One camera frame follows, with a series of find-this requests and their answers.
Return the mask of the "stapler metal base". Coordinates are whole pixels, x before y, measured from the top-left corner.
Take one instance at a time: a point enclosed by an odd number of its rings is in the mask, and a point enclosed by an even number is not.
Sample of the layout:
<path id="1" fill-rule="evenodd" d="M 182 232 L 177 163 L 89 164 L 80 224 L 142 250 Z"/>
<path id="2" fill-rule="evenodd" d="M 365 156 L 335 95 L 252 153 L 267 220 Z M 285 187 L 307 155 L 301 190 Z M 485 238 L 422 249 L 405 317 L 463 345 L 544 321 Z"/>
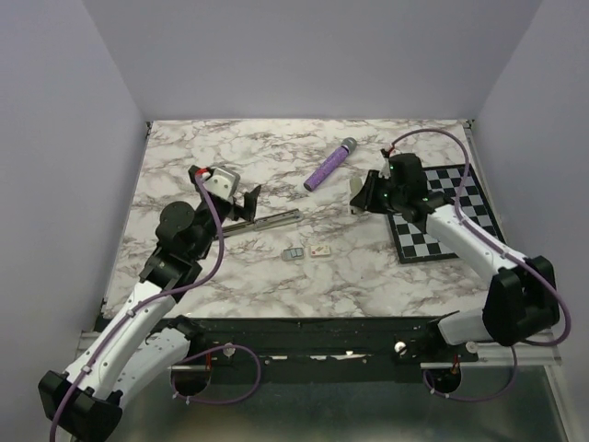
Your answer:
<path id="1" fill-rule="evenodd" d="M 264 216 L 251 222 L 244 221 L 231 226 L 225 226 L 223 227 L 223 234 L 226 238 L 230 238 L 248 232 L 259 232 L 292 225 L 300 222 L 303 218 L 303 214 L 298 209 L 294 209 L 275 215 Z"/>

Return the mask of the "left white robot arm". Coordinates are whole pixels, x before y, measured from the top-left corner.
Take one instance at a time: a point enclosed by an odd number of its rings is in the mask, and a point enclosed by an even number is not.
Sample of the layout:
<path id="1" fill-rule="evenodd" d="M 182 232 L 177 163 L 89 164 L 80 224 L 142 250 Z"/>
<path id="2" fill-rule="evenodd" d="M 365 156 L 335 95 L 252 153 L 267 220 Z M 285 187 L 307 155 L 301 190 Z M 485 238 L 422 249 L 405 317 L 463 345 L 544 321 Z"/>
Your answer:
<path id="1" fill-rule="evenodd" d="M 201 260 L 213 244 L 217 257 L 224 257 L 223 222 L 253 221 L 260 188 L 245 192 L 238 204 L 240 177 L 231 169 L 192 166 L 189 176 L 200 204 L 177 201 L 162 210 L 156 248 L 124 306 L 63 372 L 42 377 L 40 399 L 51 437 L 62 428 L 81 441 L 107 440 L 123 410 L 159 373 L 179 360 L 192 364 L 202 357 L 204 342 L 190 331 L 170 328 L 152 343 L 146 339 L 188 291 L 209 281 L 201 275 Z"/>

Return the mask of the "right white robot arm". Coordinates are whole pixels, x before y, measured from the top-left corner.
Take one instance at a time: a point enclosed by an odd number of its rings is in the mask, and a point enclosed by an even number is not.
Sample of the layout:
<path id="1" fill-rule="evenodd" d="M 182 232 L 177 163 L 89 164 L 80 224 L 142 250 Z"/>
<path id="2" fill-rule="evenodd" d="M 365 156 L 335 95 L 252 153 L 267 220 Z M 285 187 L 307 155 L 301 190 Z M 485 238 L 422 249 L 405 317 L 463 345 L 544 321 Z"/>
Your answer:
<path id="1" fill-rule="evenodd" d="M 442 361 L 466 342 L 511 346 L 560 321 L 555 275 L 542 256 L 526 257 L 472 223 L 455 199 L 428 187 L 421 160 L 398 154 L 365 178 L 349 181 L 355 213 L 400 215 L 441 242 L 488 286 L 483 307 L 451 313 L 433 322 L 424 352 Z"/>

